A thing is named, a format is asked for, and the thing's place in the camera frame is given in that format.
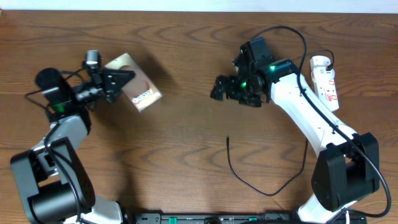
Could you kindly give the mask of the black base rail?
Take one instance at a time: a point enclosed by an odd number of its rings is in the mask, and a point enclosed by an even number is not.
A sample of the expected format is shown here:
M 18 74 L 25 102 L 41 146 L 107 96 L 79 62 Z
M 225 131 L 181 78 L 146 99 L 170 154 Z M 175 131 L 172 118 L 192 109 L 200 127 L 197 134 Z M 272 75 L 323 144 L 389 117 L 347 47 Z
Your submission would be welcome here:
M 161 214 L 141 213 L 134 215 L 138 224 L 304 224 L 291 212 L 267 212 L 263 214 Z

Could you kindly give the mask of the white power strip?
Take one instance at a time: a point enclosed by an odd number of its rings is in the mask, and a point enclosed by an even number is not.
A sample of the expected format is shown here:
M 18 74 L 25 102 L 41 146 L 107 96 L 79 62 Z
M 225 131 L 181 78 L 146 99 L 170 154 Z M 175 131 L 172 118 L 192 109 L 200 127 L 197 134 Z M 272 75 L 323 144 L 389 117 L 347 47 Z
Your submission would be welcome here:
M 335 71 L 333 69 L 327 70 L 327 67 L 322 66 L 316 66 L 312 69 L 315 93 L 330 111 L 339 109 L 334 77 Z

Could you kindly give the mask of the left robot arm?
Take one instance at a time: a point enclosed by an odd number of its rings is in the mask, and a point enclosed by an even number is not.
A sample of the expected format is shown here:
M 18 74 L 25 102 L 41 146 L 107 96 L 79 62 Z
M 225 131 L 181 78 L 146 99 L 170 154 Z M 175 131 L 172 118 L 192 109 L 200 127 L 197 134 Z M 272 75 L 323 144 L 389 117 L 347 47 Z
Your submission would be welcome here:
M 95 194 L 76 151 L 89 135 L 88 108 L 99 99 L 110 103 L 136 76 L 131 70 L 87 66 L 89 81 L 72 87 L 78 72 L 45 68 L 35 83 L 48 101 L 43 107 L 50 131 L 31 149 L 12 156 L 11 170 L 30 223 L 135 223 L 119 202 Z

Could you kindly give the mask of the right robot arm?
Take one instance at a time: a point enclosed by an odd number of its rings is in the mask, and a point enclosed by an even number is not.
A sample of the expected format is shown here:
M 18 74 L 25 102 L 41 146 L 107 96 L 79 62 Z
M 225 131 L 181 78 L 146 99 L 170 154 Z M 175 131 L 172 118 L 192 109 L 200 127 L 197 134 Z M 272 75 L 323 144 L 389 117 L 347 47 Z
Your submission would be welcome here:
M 276 60 L 263 38 L 240 47 L 235 76 L 219 76 L 210 96 L 258 108 L 273 102 L 303 132 L 315 151 L 312 196 L 297 210 L 303 223 L 349 220 L 352 205 L 377 192 L 382 182 L 379 144 L 371 133 L 359 134 L 335 114 L 338 99 L 331 62 L 311 58 L 313 86 L 291 59 Z

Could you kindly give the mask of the white USB charger plug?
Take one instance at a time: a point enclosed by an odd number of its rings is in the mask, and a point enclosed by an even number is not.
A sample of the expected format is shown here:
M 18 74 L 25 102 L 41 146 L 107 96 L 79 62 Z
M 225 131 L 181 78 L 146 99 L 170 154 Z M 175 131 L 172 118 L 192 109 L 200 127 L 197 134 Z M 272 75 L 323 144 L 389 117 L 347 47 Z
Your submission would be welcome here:
M 335 76 L 333 64 L 326 56 L 316 55 L 310 59 L 310 67 L 314 75 L 323 75 L 330 79 Z

